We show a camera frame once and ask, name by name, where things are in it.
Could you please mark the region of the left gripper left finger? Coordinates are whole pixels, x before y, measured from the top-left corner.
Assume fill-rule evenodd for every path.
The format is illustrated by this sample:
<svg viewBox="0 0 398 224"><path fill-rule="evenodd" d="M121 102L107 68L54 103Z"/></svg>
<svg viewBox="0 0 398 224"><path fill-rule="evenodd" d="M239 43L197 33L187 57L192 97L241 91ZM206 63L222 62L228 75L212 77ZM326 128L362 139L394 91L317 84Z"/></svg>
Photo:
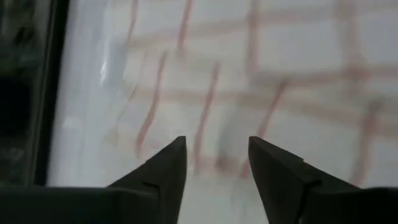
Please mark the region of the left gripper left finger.
<svg viewBox="0 0 398 224"><path fill-rule="evenodd" d="M1 223L177 223L186 176L179 136L107 187L3 187Z"/></svg>

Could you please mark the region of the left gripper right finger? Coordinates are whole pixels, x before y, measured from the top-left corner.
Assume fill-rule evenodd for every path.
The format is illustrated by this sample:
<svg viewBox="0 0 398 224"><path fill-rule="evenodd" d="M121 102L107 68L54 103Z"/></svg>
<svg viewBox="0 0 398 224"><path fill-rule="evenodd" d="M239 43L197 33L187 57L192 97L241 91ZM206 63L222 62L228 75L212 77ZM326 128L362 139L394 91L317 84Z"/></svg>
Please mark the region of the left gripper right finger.
<svg viewBox="0 0 398 224"><path fill-rule="evenodd" d="M361 189L259 137L248 156L269 223L397 224L397 188Z"/></svg>

